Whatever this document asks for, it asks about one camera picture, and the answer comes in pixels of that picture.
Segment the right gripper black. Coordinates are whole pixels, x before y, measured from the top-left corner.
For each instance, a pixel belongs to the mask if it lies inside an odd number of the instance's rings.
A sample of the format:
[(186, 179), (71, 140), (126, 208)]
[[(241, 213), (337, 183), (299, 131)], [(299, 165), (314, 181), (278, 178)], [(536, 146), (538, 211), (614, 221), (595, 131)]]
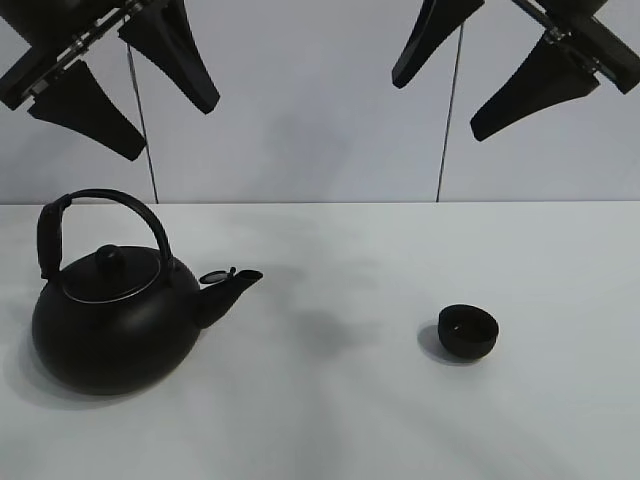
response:
[(539, 23), (544, 34), (509, 80), (472, 117), (476, 140), (483, 141), (536, 112), (591, 94), (599, 81), (590, 72), (600, 72), (623, 94), (639, 84), (639, 55), (595, 17), (606, 1), (515, 0), (514, 4)]

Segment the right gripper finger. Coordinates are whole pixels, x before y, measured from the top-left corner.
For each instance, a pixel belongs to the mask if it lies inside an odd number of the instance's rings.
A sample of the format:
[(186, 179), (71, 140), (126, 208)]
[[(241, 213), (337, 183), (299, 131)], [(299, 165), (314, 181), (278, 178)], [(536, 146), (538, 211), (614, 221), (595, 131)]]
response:
[(425, 0), (392, 68), (392, 84), (398, 89), (408, 85), (440, 45), (484, 4), (483, 0)]

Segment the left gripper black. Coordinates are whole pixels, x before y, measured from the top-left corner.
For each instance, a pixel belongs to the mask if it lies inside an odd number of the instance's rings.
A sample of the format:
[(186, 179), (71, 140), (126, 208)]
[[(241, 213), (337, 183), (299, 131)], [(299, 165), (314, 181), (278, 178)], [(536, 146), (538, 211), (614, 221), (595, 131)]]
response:
[[(1, 77), (1, 102), (17, 109), (28, 88), (55, 67), (59, 55), (77, 41), (91, 44), (127, 14), (133, 15), (119, 28), (119, 37), (157, 66), (198, 110), (211, 113), (220, 93), (200, 56), (184, 1), (3, 1), (2, 19), (29, 49)], [(85, 62), (73, 63), (37, 94), (28, 113), (130, 161), (146, 146)]]

